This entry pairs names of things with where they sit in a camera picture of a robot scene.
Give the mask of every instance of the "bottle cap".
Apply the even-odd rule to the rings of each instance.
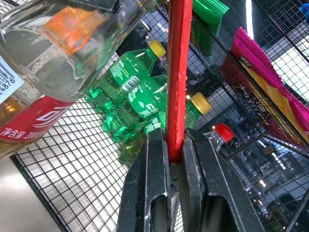
[[[157,40],[151,41],[149,47],[159,59],[162,58],[166,53],[162,44]]]
[[[197,93],[190,100],[202,115],[206,114],[212,108],[209,101],[201,93]]]
[[[232,130],[223,122],[219,123],[215,130],[225,140],[226,143],[234,137]]]

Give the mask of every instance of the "yellow bottle cap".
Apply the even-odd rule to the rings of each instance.
[[[166,53],[162,44],[157,40],[151,41],[149,47],[159,59],[162,58]]]
[[[212,108],[209,101],[201,93],[197,93],[190,100],[202,115],[206,114]]]

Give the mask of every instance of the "green package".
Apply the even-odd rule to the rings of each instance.
[[[193,10],[215,35],[218,35],[222,17],[228,9],[218,0],[194,0],[193,2]],[[211,55],[213,39],[196,21],[191,25],[191,41],[205,56]]]

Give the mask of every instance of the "pink package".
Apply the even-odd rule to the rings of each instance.
[[[234,42],[231,48],[231,53],[237,58],[245,58],[251,65],[251,69],[260,76],[269,86],[274,87],[279,93],[288,99],[292,113],[299,124],[305,140],[309,140],[309,109],[303,105],[292,93],[290,93],[284,86],[281,78],[274,70],[269,58],[259,45],[253,41],[242,28],[239,28],[235,34]],[[233,61],[227,58],[221,68],[221,72],[226,81],[235,88],[240,85],[252,91],[249,80],[244,74],[234,65]],[[262,122],[265,129],[274,137],[282,139],[288,143],[301,146],[295,142],[286,131],[282,131],[278,127],[275,117],[267,117],[266,121]]]

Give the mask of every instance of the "red bottle cap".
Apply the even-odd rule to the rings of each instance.
[[[219,123],[215,130],[225,140],[226,143],[234,137],[232,130],[223,122]]]

